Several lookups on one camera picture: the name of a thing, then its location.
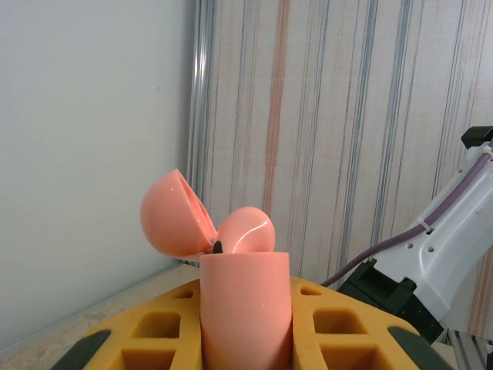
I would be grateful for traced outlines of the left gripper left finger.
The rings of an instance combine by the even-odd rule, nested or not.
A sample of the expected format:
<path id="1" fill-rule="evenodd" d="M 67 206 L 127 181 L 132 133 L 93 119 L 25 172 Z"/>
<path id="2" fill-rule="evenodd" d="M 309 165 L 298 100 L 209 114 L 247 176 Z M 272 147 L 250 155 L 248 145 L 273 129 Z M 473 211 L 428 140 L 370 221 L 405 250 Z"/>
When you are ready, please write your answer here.
<path id="1" fill-rule="evenodd" d="M 200 281 L 190 281 L 98 323 L 52 367 L 203 369 Z"/>

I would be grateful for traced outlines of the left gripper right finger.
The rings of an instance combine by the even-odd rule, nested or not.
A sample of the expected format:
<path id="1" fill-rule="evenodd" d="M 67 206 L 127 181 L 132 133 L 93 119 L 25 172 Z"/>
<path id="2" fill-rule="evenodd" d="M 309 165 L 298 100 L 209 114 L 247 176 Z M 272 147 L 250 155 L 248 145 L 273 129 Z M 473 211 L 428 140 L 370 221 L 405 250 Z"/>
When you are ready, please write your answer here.
<path id="1" fill-rule="evenodd" d="M 291 278 L 293 369 L 436 369 L 438 354 L 405 320 Z"/>

